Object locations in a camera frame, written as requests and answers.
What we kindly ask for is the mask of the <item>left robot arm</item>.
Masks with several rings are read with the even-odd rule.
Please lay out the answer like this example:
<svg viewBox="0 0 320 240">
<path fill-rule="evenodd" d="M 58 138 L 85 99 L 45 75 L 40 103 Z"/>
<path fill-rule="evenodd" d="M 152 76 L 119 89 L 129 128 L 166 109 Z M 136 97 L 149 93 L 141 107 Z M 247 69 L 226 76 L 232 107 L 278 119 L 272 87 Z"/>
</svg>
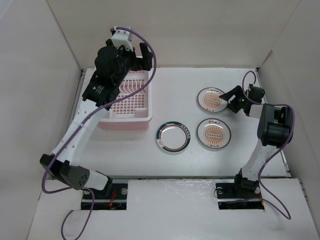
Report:
<svg viewBox="0 0 320 240">
<path fill-rule="evenodd" d="M 130 71 L 150 71 L 157 67 L 156 54 L 151 45 L 143 40 L 140 44 L 141 56 L 129 41 L 116 44 L 108 39 L 106 45 L 97 52 L 95 71 L 82 94 L 78 110 L 59 144 L 50 154 L 43 154 L 39 160 L 45 169 L 41 188 L 46 194 L 46 178 L 66 185 L 67 189 L 94 189 L 102 199 L 111 195 L 112 180 L 98 171 L 82 167 L 82 153 L 94 129 L 113 104 L 120 102 L 120 86 Z"/>
</svg>

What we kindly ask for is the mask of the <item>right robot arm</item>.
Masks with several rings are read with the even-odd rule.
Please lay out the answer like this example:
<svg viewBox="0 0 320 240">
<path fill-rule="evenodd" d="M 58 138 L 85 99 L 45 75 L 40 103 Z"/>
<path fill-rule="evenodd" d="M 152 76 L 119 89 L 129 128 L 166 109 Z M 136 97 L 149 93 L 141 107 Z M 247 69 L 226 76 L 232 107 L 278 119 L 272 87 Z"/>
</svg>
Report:
<svg viewBox="0 0 320 240">
<path fill-rule="evenodd" d="M 286 106 L 262 103 L 265 90 L 249 85 L 244 91 L 236 86 L 219 98 L 227 101 L 227 107 L 234 113 L 243 110 L 246 116 L 259 120 L 257 145 L 248 162 L 234 177 L 233 183 L 222 183 L 219 187 L 231 198 L 250 198 L 260 193 L 259 179 L 270 157 L 292 139 L 293 111 Z"/>
</svg>

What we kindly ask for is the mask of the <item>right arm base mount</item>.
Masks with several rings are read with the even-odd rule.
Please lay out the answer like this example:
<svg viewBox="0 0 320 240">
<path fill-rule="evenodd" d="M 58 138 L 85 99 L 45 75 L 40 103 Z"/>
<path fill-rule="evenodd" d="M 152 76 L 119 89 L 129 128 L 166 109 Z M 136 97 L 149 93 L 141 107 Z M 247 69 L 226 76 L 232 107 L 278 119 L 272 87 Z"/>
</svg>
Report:
<svg viewBox="0 0 320 240">
<path fill-rule="evenodd" d="M 236 190 L 233 182 L 216 182 L 214 196 L 218 199 L 219 210 L 264 210 L 260 200 L 261 192 L 255 190 Z"/>
</svg>

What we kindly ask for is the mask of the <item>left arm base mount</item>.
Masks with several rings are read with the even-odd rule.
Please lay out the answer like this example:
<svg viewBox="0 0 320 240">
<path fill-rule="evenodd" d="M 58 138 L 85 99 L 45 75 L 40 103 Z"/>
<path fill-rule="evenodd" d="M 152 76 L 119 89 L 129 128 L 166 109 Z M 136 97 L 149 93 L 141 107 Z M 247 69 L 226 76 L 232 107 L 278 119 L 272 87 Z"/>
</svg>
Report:
<svg viewBox="0 0 320 240">
<path fill-rule="evenodd" d="M 94 194 L 93 210 L 122 211 L 127 209 L 128 182 L 114 182 L 107 194 L 92 188 L 91 191 Z M 92 193 L 84 190 L 80 209 L 90 210 L 92 202 Z"/>
</svg>

